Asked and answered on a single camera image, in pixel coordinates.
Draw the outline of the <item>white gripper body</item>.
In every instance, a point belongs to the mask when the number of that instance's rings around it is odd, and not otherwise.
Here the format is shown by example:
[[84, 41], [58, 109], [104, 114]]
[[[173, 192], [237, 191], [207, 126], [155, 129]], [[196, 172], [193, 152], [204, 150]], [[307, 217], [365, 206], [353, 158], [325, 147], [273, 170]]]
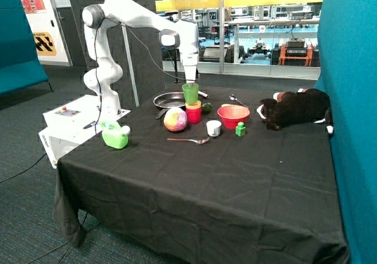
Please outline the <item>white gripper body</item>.
[[180, 61], [184, 68], [186, 83], [194, 83], [197, 80], [197, 64], [199, 61], [199, 54], [181, 53]]

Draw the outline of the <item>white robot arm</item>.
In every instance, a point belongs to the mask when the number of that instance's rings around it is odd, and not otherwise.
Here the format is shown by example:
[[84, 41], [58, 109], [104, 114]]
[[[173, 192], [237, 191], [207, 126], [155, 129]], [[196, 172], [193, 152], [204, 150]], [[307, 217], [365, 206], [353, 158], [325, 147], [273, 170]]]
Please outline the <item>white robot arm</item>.
[[88, 56], [94, 61], [93, 69], [84, 76], [86, 87], [95, 92], [96, 115], [99, 120], [112, 120], [122, 115], [121, 103], [112, 85], [121, 79], [123, 69], [111, 53], [120, 44], [127, 47], [124, 31], [131, 28], [154, 29], [155, 39], [167, 49], [176, 48], [184, 68], [187, 83], [198, 79], [199, 32], [195, 21], [168, 20], [133, 0], [104, 0], [101, 4], [86, 6], [82, 10], [84, 36]]

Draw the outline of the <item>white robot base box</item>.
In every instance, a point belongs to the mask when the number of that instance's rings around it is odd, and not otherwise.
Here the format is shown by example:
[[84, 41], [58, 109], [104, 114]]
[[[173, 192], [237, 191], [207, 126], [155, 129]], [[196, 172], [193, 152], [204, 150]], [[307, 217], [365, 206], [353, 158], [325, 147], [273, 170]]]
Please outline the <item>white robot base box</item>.
[[58, 159], [101, 131], [100, 125], [83, 129], [97, 121], [99, 106], [97, 96], [84, 95], [43, 113], [47, 127], [39, 132], [39, 138], [54, 169]]

